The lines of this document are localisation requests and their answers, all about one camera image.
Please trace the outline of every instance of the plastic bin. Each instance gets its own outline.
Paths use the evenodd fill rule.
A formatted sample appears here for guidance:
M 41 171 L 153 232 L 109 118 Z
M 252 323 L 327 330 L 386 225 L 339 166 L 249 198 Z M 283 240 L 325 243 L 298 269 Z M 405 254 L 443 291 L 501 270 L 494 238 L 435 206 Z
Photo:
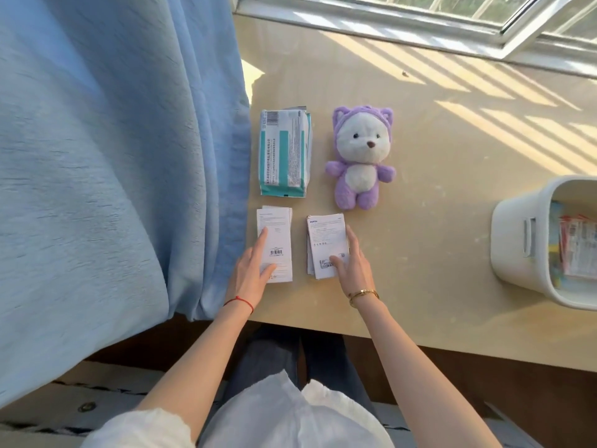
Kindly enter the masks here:
M 532 289 L 570 308 L 597 310 L 597 280 L 549 276 L 548 223 L 552 200 L 597 220 L 597 177 L 561 176 L 542 189 L 500 202 L 491 218 L 491 266 L 504 281 Z

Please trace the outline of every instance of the plush toy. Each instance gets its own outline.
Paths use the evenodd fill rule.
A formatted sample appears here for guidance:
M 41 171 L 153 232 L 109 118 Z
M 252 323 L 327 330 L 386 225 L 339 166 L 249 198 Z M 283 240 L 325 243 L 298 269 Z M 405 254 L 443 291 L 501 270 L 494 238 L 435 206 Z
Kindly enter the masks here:
M 332 115 L 334 150 L 338 161 L 327 162 L 325 172 L 338 178 L 336 204 L 342 210 L 371 209 L 379 197 L 379 181 L 392 182 L 396 170 L 381 165 L 390 154 L 392 109 L 363 105 L 338 107 Z

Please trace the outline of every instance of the teal and white package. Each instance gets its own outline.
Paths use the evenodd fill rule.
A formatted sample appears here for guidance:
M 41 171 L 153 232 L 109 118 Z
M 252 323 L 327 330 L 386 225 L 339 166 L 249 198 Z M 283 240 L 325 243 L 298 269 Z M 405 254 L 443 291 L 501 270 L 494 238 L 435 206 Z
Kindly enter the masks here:
M 259 187 L 266 196 L 307 195 L 311 168 L 311 115 L 299 107 L 261 112 Z

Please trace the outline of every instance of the leg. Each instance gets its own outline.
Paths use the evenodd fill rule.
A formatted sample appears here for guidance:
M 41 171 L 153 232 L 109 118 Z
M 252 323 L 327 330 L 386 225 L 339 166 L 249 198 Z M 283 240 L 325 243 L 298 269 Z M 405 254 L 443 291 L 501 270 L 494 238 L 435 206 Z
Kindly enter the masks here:
M 337 206 L 343 211 L 354 209 L 354 206 L 356 205 L 356 193 L 353 189 L 348 187 L 346 179 L 343 175 L 340 176 L 338 182 L 336 183 L 336 191 L 334 192 L 334 196 L 336 197 Z
M 375 182 L 375 185 L 371 190 L 367 190 L 366 192 L 363 192 L 356 197 L 356 202 L 358 203 L 361 209 L 368 210 L 374 208 L 377 205 L 378 199 L 379 182 Z
M 303 330 L 301 339 L 307 361 L 307 379 L 315 379 L 331 390 L 344 393 L 376 415 L 365 387 L 348 358 L 342 335 Z
M 300 331 L 292 327 L 263 324 L 251 336 L 228 382 L 221 404 L 224 405 L 245 388 L 282 370 L 286 370 L 291 382 L 298 387 L 299 335 Z

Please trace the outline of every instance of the plush toy arm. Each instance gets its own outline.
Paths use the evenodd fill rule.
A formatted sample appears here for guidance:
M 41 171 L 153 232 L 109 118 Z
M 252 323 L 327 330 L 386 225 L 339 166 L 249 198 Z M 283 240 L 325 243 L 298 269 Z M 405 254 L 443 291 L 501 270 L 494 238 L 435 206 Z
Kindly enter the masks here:
M 325 164 L 325 172 L 333 177 L 340 177 L 348 166 L 338 161 L 331 161 Z
M 377 178 L 381 182 L 392 182 L 396 177 L 396 169 L 393 166 L 378 165 Z

